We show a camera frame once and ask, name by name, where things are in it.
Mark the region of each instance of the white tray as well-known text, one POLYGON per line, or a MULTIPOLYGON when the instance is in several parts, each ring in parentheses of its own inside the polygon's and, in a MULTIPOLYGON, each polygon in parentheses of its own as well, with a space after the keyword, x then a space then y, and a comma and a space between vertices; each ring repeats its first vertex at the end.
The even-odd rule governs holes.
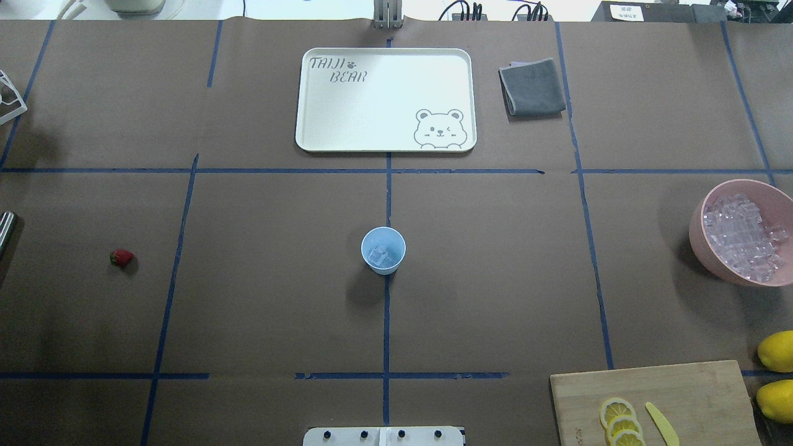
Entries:
POLYGON ((471 58, 456 48, 313 48, 297 145, 307 152, 466 152, 477 143, 471 58))

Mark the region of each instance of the metal rod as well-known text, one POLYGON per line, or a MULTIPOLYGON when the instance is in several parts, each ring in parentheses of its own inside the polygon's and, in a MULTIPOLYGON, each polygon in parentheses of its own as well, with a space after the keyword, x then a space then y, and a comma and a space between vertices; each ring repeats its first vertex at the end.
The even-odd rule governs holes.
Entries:
POLYGON ((6 250, 8 240, 11 238, 13 225, 17 221, 17 216, 13 212, 4 212, 0 218, 0 258, 2 253, 6 250))

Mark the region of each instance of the label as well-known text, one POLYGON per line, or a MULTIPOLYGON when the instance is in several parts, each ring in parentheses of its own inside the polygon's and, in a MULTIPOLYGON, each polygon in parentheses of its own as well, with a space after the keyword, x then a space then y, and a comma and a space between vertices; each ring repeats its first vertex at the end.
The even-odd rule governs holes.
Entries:
POLYGON ((644 21, 641 6, 611 5, 611 17, 622 21, 644 21))
POLYGON ((308 67, 313 70, 327 70, 330 83, 362 83, 366 82, 366 75, 369 74, 368 71, 356 69, 355 62, 343 57, 312 57, 308 62, 308 67))

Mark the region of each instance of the folded cloth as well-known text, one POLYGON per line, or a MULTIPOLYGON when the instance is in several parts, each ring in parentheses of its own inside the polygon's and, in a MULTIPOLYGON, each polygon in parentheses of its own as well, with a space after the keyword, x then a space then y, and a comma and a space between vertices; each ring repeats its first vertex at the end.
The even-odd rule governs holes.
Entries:
POLYGON ((498 69, 512 116, 542 116, 564 110, 559 75, 553 59, 512 62, 498 69))

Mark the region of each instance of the strawberry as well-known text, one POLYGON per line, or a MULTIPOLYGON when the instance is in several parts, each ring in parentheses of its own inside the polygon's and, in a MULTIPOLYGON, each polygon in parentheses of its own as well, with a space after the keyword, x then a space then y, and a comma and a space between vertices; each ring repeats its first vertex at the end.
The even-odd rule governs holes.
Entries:
POLYGON ((123 268, 127 266, 127 263, 132 261, 133 257, 135 257, 135 254, 132 254, 125 249, 117 249, 110 253, 110 263, 116 265, 117 267, 123 268))

